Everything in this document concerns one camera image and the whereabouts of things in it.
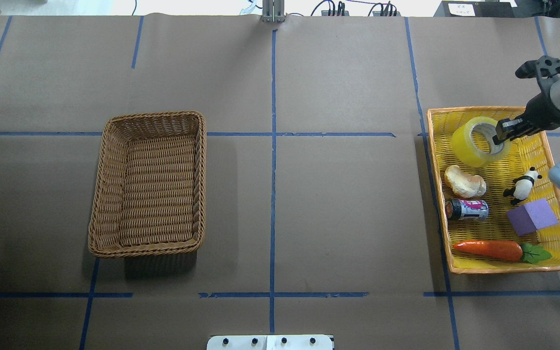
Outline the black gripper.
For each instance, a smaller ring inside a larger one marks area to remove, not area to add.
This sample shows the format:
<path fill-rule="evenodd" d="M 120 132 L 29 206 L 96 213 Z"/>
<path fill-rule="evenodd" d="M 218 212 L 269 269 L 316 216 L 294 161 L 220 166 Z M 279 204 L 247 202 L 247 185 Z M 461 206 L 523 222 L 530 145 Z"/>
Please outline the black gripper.
<path fill-rule="evenodd" d="M 495 135 L 491 140 L 496 145 L 520 137 L 530 137 L 542 131 L 560 128 L 560 109 L 543 94 L 531 98 L 525 112 L 518 118 L 503 118 L 496 124 Z"/>

